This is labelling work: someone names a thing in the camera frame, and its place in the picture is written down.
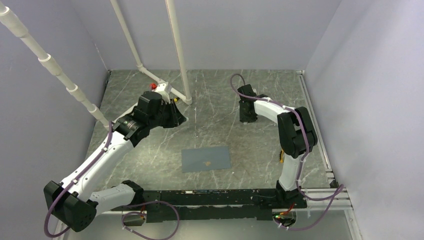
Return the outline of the grey envelope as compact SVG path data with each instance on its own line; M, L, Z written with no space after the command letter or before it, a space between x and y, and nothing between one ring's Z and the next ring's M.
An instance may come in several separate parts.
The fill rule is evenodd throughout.
M183 173L230 169L230 151L227 146L183 149L181 151Z

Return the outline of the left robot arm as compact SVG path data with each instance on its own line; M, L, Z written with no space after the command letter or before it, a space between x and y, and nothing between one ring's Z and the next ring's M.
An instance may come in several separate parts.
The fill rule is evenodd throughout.
M156 91L144 92L130 113L108 123L109 131L103 143L76 170L59 183L50 181L45 185L43 193L48 210L44 233L51 238L59 236L48 230L51 216L63 222L68 230L81 232L96 216L114 208L139 209L145 201L144 189L135 182L125 180L96 191L98 182L147 138L152 129L175 128L186 120L174 100L165 100Z

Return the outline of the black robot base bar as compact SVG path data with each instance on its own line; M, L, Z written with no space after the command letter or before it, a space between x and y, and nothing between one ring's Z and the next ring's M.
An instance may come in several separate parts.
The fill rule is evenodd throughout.
M271 221L278 212L305 209L307 201L298 190L275 188L144 190L142 197L115 207L116 211L140 210L148 223L175 220L256 219Z

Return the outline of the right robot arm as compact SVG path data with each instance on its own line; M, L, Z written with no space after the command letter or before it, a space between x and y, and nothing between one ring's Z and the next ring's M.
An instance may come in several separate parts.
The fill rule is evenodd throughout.
M283 164L275 200L280 207L287 208L295 199L302 198L300 175L308 154L318 143L309 111L305 107L283 105L263 94L256 95L250 84L232 89L240 97L241 122L252 123L262 116L277 124Z

